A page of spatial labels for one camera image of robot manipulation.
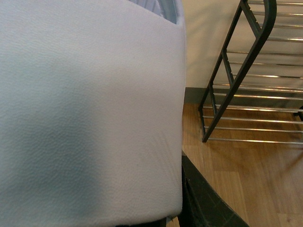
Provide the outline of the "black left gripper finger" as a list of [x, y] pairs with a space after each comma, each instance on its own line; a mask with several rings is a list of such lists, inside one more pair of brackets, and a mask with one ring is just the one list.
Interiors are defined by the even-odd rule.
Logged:
[[182, 153], [182, 227], [247, 227]]

